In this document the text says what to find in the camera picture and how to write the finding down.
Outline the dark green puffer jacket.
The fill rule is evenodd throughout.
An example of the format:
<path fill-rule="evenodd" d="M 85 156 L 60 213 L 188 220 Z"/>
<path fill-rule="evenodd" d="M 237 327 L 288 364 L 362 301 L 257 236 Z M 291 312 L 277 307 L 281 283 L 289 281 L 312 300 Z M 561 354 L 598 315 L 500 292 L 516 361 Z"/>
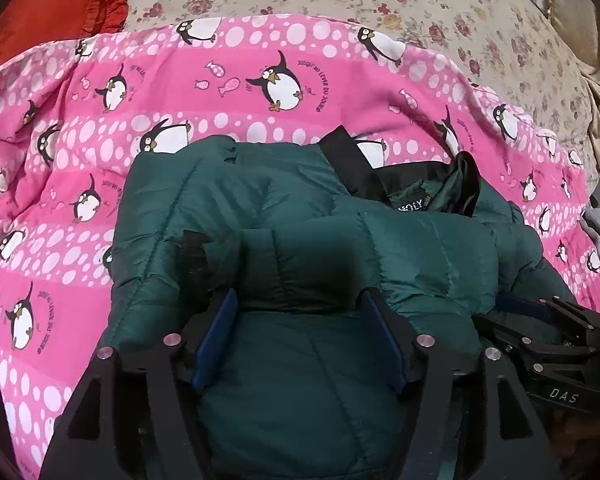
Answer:
<path fill-rule="evenodd" d="M 233 289 L 238 319 L 199 415 L 217 479 L 383 479 L 406 417 L 356 300 L 453 350 L 498 296 L 567 295 L 474 159 L 373 168 L 346 130 L 313 145 L 210 136 L 131 167 L 102 342 L 143 351 Z"/>

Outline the pink penguin print quilt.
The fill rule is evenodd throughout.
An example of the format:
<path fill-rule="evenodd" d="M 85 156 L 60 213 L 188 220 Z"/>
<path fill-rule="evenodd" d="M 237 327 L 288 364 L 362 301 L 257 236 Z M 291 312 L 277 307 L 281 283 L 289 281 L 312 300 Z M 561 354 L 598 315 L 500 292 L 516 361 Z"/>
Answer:
<path fill-rule="evenodd" d="M 289 14 L 40 44 L 0 67 L 0 389 L 26 478 L 104 330 L 104 257 L 135 157 L 214 134 L 309 144 L 337 127 L 376 165 L 470 151 L 600 312 L 582 151 L 438 51 Z"/>

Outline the beige floral bed sheet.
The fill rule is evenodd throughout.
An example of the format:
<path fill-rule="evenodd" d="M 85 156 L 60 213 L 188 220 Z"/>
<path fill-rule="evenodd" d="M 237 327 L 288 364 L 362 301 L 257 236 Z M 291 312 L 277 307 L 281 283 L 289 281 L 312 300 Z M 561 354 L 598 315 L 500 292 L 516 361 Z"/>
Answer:
<path fill-rule="evenodd" d="M 446 54 L 478 84 L 521 106 L 600 177 L 588 127 L 592 96 L 576 56 L 531 0 L 129 0 L 127 29 L 203 16 L 323 15 Z"/>

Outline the red ruffled pillow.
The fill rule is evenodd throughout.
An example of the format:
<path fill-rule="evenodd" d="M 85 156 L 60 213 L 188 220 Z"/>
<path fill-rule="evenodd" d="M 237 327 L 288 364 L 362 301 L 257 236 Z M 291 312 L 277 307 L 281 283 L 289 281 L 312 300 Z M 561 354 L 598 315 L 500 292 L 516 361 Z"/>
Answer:
<path fill-rule="evenodd" d="M 10 0 L 0 15 L 0 65 L 44 42 L 120 32 L 128 0 Z"/>

